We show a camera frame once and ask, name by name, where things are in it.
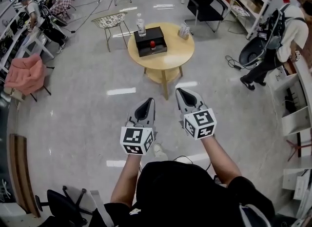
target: plastic bottle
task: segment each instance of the plastic bottle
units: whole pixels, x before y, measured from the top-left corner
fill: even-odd
[[[137,26],[138,35],[140,37],[146,36],[145,23],[144,23],[144,19],[141,18],[141,14],[137,14],[136,26]]]

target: black pants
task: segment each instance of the black pants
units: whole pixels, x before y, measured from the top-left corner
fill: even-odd
[[[276,50],[267,49],[263,62],[252,69],[247,75],[243,76],[243,80],[249,84],[252,82],[264,82],[268,71],[274,70],[281,65],[283,65],[283,63],[278,60]]]
[[[55,29],[50,23],[50,19],[45,19],[44,23],[39,29],[52,41],[58,43],[60,46],[64,44],[63,39],[66,37],[60,31]]]

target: person wearing backpack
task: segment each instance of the person wearing backpack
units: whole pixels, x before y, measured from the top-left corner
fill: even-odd
[[[37,2],[33,0],[21,0],[22,5],[27,7],[31,18],[30,31],[37,26],[50,40],[59,44],[57,53],[61,53],[66,45],[68,37],[55,29],[48,17],[41,16],[40,8]]]
[[[264,79],[268,71],[282,66],[289,57],[296,61],[296,50],[298,46],[303,49],[309,34],[308,24],[312,23],[312,3],[304,2],[300,7],[286,4],[280,11],[284,11],[285,30],[277,49],[267,49],[263,61],[252,69],[247,75],[240,78],[240,81],[251,91],[255,89],[254,83],[265,86]]]

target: white cube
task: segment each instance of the white cube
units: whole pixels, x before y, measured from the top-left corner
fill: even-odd
[[[216,119],[211,108],[184,115],[184,129],[194,138],[202,139],[215,132]]]
[[[120,144],[127,154],[145,155],[154,142],[152,128],[122,127]]]

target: black box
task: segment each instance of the black box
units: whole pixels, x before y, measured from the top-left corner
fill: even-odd
[[[164,34],[161,31],[160,26],[146,29],[146,36],[140,37],[138,32],[134,32],[136,47],[138,50],[138,55],[140,57],[167,52],[167,44],[164,39]],[[156,49],[151,49],[151,41],[155,42]]]

